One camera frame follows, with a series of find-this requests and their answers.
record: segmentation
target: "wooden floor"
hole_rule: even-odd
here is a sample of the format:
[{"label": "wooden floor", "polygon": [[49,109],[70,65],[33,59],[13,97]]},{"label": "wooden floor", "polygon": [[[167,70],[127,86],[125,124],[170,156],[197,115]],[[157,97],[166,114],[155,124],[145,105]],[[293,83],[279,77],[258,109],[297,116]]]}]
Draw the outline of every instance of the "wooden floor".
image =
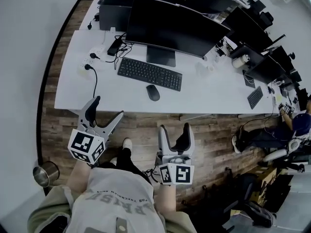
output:
[{"label": "wooden floor", "polygon": [[[73,13],[58,44],[45,88],[41,121],[42,155],[45,161],[53,161],[60,169],[60,178],[55,185],[64,184],[75,165],[76,161],[67,150],[67,144],[72,129],[77,126],[75,114],[66,110],[54,109],[56,88],[72,34],[74,30],[79,29],[90,5],[90,0],[82,0]],[[113,114],[98,113],[97,122],[104,125]],[[134,145],[132,159],[135,165],[141,170],[153,168],[158,150],[157,128],[162,124],[166,126],[173,145],[183,130],[184,122],[179,121],[179,116],[125,113],[120,126],[110,137],[111,149],[102,155],[101,161],[114,157],[123,139],[130,137]],[[204,184],[211,186],[213,183],[221,183],[225,178],[226,167],[231,168],[233,173],[237,174],[244,173],[256,166],[263,156],[261,150],[254,149],[236,154],[231,145],[231,137],[235,131],[253,118],[260,118],[260,116],[238,119],[237,115],[210,115],[189,121],[195,137],[195,171],[191,186],[178,186],[177,198],[179,201],[185,198],[195,198],[201,193],[201,187]],[[276,121],[271,119],[266,126],[275,123]],[[262,120],[253,121],[247,125],[246,129],[263,127],[263,124]]]}]

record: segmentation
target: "metal trash can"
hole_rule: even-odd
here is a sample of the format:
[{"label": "metal trash can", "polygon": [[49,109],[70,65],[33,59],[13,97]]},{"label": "metal trash can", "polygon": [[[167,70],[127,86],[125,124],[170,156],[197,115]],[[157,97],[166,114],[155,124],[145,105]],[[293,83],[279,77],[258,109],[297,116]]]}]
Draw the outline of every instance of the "metal trash can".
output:
[{"label": "metal trash can", "polygon": [[38,185],[48,187],[59,178],[59,169],[52,161],[47,161],[33,169],[33,176]]}]

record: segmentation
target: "computer mouse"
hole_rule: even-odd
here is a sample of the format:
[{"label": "computer mouse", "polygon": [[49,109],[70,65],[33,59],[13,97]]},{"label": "computer mouse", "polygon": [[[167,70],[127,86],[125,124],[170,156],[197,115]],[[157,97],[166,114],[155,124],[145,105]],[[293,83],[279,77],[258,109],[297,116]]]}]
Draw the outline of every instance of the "computer mouse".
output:
[{"label": "computer mouse", "polygon": [[149,98],[152,101],[158,101],[160,99],[159,91],[157,90],[157,88],[153,84],[147,86],[146,88],[147,88]]},{"label": "computer mouse", "polygon": [[103,5],[104,4],[104,0],[98,0],[97,4]]}]

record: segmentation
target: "black pants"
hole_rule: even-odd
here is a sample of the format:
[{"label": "black pants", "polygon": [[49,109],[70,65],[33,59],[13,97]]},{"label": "black pants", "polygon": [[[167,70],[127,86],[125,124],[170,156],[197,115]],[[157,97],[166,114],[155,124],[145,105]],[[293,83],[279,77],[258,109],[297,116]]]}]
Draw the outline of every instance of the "black pants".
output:
[{"label": "black pants", "polygon": [[148,183],[151,184],[149,178],[144,175],[132,162],[131,160],[131,151],[127,148],[121,150],[118,154],[117,158],[117,165],[114,165],[111,162],[104,162],[100,164],[98,167],[101,168],[114,168],[114,169],[120,169],[128,172],[132,172],[134,174],[140,175],[143,177]]},{"label": "black pants", "polygon": [[242,131],[239,139],[239,151],[244,151],[247,147],[253,146],[257,148],[281,148],[288,141],[281,141],[273,137],[265,129],[256,129],[250,132]]}]

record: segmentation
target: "black keyboard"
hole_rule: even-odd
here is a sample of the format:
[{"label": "black keyboard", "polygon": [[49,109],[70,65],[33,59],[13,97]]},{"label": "black keyboard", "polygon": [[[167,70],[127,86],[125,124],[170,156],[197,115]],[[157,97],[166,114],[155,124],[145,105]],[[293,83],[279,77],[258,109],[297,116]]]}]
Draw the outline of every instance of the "black keyboard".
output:
[{"label": "black keyboard", "polygon": [[256,90],[253,91],[251,95],[247,97],[249,105],[251,106],[252,109],[255,108],[255,106],[258,104],[258,102],[261,100],[262,97],[263,97],[263,93],[262,93],[261,87],[258,86]]},{"label": "black keyboard", "polygon": [[143,61],[122,58],[118,75],[180,91],[183,75]]}]

